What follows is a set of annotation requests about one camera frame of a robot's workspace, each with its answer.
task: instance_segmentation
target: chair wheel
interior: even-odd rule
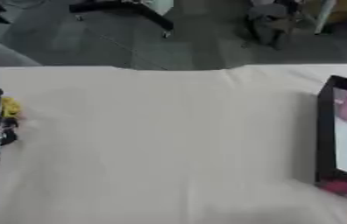
[[[164,31],[163,32],[163,39],[168,39],[169,37],[171,37],[172,32],[170,31]]]
[[[75,19],[76,19],[77,21],[83,21],[83,16],[75,15]]]

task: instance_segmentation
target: black box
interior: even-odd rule
[[[336,157],[337,89],[347,90],[347,78],[331,76],[318,95],[315,183],[325,190],[347,196],[347,170],[338,166]]]

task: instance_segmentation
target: office chair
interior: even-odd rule
[[[132,10],[161,26],[165,30],[163,32],[164,39],[171,36],[171,33],[174,30],[174,23],[172,21],[147,7],[143,0],[108,0],[103,2],[97,2],[96,0],[83,0],[81,3],[71,4],[69,9],[71,13],[127,9]],[[76,15],[76,18],[80,21],[83,20],[79,15]]]

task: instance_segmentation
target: gray floor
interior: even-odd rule
[[[291,43],[281,51],[259,45],[242,48],[244,41],[235,33],[249,7],[247,0],[176,0],[167,15],[176,26],[169,39],[161,38],[157,25],[124,11],[88,13],[78,22],[67,11],[72,2],[48,0],[30,10],[7,7],[4,15],[12,24],[0,24],[0,42],[50,66],[205,70],[347,63],[347,23],[321,36],[304,25],[295,29]]]

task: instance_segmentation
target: white tablecloth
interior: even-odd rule
[[[347,66],[0,68],[24,105],[0,224],[347,224],[312,186],[315,95]]]

